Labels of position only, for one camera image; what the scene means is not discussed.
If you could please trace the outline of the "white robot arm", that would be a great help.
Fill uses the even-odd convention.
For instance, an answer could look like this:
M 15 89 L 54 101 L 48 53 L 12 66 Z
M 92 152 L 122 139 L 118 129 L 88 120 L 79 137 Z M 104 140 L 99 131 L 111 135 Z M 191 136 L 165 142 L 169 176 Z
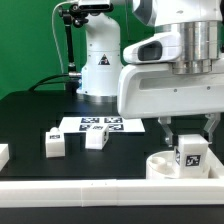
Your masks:
M 103 14 L 117 0 L 81 0 L 89 13 L 85 96 L 116 96 L 124 118 L 157 118 L 167 133 L 173 116 L 204 114 L 208 138 L 224 112 L 224 0 L 131 0 L 133 14 L 155 34 L 125 49 Z

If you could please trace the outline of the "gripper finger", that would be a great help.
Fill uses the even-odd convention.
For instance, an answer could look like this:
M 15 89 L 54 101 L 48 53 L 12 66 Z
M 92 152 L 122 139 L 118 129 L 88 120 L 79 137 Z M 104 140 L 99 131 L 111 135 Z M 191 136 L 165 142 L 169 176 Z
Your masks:
M 209 142 L 213 142 L 213 132 L 217 128 L 220 120 L 221 114 L 220 113 L 210 113 L 206 114 L 205 117 L 207 118 L 207 122 L 204 126 L 204 138 Z
M 166 142 L 166 144 L 169 147 L 172 147 L 173 146 L 173 132 L 169 127 L 169 125 L 171 124 L 171 118 L 170 117 L 159 117 L 158 122 L 165 132 L 165 142 Z

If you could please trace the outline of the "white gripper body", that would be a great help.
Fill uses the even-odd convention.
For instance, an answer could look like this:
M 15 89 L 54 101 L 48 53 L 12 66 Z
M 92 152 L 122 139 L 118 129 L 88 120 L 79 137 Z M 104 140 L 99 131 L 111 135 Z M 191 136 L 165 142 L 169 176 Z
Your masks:
M 118 113 L 155 118 L 224 112 L 224 53 L 215 41 L 188 43 L 178 32 L 157 33 L 126 47 Z

